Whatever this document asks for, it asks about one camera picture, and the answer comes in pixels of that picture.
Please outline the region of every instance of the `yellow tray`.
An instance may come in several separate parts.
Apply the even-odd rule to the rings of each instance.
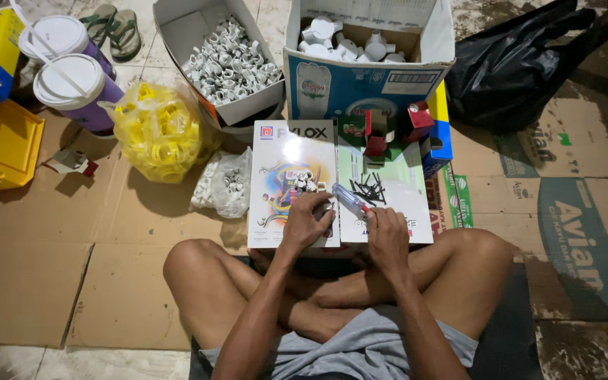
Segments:
[[[44,123],[10,99],[0,103],[0,190],[34,177]]]

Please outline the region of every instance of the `gray shorts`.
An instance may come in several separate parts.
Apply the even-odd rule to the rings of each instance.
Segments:
[[[477,341],[438,321],[465,367],[473,365]],[[365,309],[323,344],[295,332],[280,338],[267,379],[341,372],[358,379],[409,379],[410,365],[401,336],[402,316],[395,306]],[[200,350],[213,367],[220,348]]]

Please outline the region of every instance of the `man's hand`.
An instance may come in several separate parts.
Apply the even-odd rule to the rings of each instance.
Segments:
[[[407,265],[410,236],[402,212],[373,208],[367,212],[369,256],[387,279],[410,270]]]
[[[281,246],[290,247],[297,253],[315,243],[334,220],[334,210],[327,211],[316,221],[312,211],[314,207],[332,194],[321,191],[319,193],[302,193],[290,207],[288,221],[283,229],[283,242]]]

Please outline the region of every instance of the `dirty floor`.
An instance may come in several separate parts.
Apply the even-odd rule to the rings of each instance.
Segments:
[[[283,35],[288,0],[245,0],[263,36],[282,64]],[[156,32],[151,6],[154,0],[115,0],[118,9],[130,8],[138,15],[142,48],[138,56],[115,65],[120,86],[127,88],[139,80],[173,86],[183,81]],[[547,0],[453,0],[457,39],[539,7]],[[69,14],[82,17],[103,4],[97,0],[24,0],[30,13]],[[585,0],[579,4],[598,12],[608,0]],[[109,56],[108,44],[103,51]],[[587,99],[597,103],[601,119],[608,128],[608,43],[591,55],[562,88],[557,97]],[[37,347],[0,346],[0,379],[186,379],[189,352],[165,350],[106,350],[67,347],[63,350]]]

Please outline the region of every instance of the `yellow plastic bag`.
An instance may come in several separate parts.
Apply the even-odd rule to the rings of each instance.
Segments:
[[[153,182],[182,182],[221,143],[217,131],[203,127],[196,100],[169,87],[140,82],[116,104],[98,105],[114,121],[123,156]]]

